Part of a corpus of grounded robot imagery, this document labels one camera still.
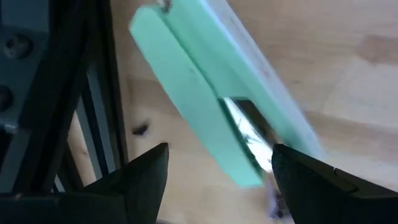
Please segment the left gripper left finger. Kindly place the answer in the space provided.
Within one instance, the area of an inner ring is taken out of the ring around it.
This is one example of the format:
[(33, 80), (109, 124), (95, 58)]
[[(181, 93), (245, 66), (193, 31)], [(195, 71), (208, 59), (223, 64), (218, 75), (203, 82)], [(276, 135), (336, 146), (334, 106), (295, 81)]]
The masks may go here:
[(162, 142), (124, 167), (85, 187), (97, 195), (124, 199), (128, 224), (156, 224), (167, 183), (169, 144)]

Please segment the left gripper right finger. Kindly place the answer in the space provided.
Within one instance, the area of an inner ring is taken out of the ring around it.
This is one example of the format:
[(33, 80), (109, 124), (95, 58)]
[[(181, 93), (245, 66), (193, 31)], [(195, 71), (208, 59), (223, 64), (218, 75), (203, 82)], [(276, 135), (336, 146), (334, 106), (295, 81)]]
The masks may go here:
[(272, 169), (295, 224), (398, 224), (398, 192), (283, 144)]

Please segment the green sticky note pad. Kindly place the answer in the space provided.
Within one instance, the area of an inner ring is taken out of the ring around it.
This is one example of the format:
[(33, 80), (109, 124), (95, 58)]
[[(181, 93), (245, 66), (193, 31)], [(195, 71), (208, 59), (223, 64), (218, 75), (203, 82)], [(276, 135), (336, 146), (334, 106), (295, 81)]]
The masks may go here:
[(313, 128), (226, 0), (142, 6), (129, 30), (178, 112), (238, 185), (260, 186), (262, 175), (227, 98), (250, 101), (284, 144), (323, 157)]

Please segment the black aluminium table frame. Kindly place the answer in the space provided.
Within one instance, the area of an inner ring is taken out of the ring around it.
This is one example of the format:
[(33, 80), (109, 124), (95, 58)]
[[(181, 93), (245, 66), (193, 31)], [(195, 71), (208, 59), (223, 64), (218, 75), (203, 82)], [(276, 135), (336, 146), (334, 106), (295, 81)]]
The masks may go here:
[(128, 162), (111, 0), (0, 0), (0, 194), (78, 186), (82, 112), (95, 174)]

